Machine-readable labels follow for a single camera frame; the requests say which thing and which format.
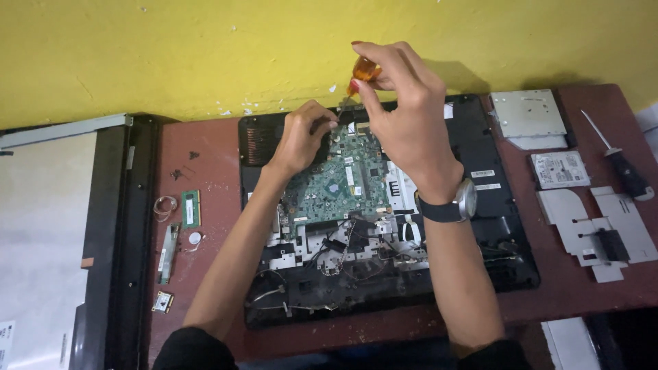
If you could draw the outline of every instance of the wooden desk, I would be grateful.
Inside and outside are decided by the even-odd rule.
[[[617,85],[561,88],[557,92],[578,138],[578,150],[592,176],[592,186],[612,185],[621,191],[603,160],[605,146],[580,113],[581,108],[595,120],[610,143],[623,148],[626,157],[658,188],[658,165]],[[183,231],[179,237],[183,251],[176,256],[171,283],[154,285],[154,296],[157,290],[164,290],[174,293],[175,300],[168,314],[152,314],[150,364],[169,334],[180,327],[205,271],[240,214],[237,122],[206,120],[164,127],[158,193],[180,197],[181,191],[199,189],[203,224],[192,231],[200,231],[206,238],[197,251],[185,252],[191,248],[190,230]],[[542,277],[537,290],[499,294],[506,325],[658,305],[658,261],[623,269],[623,281],[596,283],[590,269],[579,266],[576,258],[565,252],[557,229],[545,224],[526,159],[528,152],[507,142],[498,141],[497,145]],[[190,160],[190,151],[200,156]],[[174,169],[182,170],[188,177],[174,180],[169,175]],[[601,216],[587,189],[572,190],[583,200],[589,216]],[[658,244],[658,198],[636,205]],[[173,215],[173,219],[177,218],[180,219],[180,210]],[[153,250],[161,249],[165,227],[166,223],[154,225]],[[154,275],[158,257],[154,253]],[[236,359],[243,361],[443,334],[445,327],[436,306],[420,305],[260,331],[247,330],[239,316],[227,343]]]

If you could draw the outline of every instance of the black sleeve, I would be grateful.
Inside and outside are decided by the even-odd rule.
[[[224,343],[199,328],[171,333],[155,359],[153,370],[238,370]]]
[[[464,357],[457,363],[459,370],[531,370],[523,348],[515,340],[497,340],[489,346]]]

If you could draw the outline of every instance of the white cable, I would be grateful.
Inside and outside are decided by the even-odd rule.
[[[171,204],[171,208],[169,208],[166,211],[161,211],[160,204],[165,201],[165,199],[169,200],[169,203]],[[155,220],[159,223],[165,222],[169,216],[176,210],[176,207],[178,207],[178,201],[176,201],[176,198],[170,197],[170,196],[162,196],[159,197],[158,199],[155,200],[155,203],[153,204],[153,212],[155,212],[157,215],[164,216],[163,219],[159,218],[158,216],[155,217]]]

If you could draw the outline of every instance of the red fingernail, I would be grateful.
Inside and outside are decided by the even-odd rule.
[[[349,88],[354,90],[354,92],[359,93],[359,84],[357,83],[357,81],[355,79],[351,79],[349,81]]]

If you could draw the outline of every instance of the black screwdriver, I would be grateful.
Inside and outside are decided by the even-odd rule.
[[[608,143],[603,137],[603,134],[599,131],[599,128],[594,124],[594,121],[592,121],[590,116],[588,116],[582,109],[580,111],[585,115],[585,118],[587,118],[592,127],[594,127],[596,133],[599,134],[599,137],[603,140],[603,143],[605,143],[605,146],[608,147],[604,156],[613,164],[613,168],[615,169],[617,176],[619,176],[624,192],[639,201],[653,198],[653,188],[649,185],[647,180],[638,173],[638,170],[636,170],[635,167],[621,154],[621,149],[611,147],[610,143]]]

